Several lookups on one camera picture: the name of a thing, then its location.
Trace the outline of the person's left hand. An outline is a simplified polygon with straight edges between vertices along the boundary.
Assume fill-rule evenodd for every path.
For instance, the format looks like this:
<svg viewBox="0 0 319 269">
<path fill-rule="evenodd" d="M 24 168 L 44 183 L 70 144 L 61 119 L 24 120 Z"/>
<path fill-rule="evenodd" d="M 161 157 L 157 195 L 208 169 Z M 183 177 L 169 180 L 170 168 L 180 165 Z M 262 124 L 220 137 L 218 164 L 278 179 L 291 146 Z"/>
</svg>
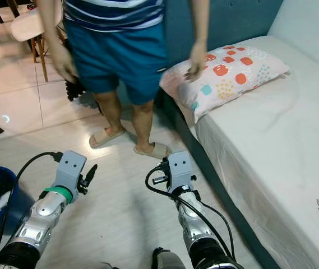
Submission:
<svg viewBox="0 0 319 269">
<path fill-rule="evenodd" d="M 194 43 L 188 61 L 190 62 L 190 67 L 184 77 L 188 82 L 195 82 L 205 69 L 206 43 L 200 43 L 199 41 Z"/>
</svg>

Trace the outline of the person's right hand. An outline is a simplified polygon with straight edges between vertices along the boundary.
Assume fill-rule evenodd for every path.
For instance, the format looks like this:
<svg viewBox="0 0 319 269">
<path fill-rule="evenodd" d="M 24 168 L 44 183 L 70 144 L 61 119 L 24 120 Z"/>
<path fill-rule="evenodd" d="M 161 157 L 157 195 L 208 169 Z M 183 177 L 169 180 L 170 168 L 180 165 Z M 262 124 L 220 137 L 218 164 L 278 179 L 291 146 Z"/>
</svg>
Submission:
<svg viewBox="0 0 319 269">
<path fill-rule="evenodd" d="M 77 71 L 69 50 L 60 44 L 60 46 L 50 47 L 49 51 L 57 73 L 66 81 L 76 83 Z"/>
</svg>

